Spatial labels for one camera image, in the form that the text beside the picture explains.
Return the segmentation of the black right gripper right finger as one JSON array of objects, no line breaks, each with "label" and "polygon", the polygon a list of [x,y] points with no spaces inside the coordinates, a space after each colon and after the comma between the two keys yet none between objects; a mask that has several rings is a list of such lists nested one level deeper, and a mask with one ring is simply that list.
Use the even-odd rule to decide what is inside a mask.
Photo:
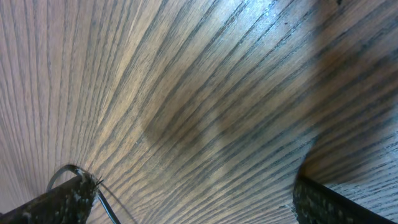
[{"label": "black right gripper right finger", "polygon": [[394,224],[304,176],[296,178],[292,194],[299,224]]}]

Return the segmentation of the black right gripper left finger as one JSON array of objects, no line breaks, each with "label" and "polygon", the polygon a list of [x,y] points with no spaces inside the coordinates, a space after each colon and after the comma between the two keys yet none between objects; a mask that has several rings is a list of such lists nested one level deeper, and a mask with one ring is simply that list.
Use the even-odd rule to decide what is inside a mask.
[{"label": "black right gripper left finger", "polygon": [[100,180],[83,174],[1,215],[1,224],[86,223],[98,196]]}]

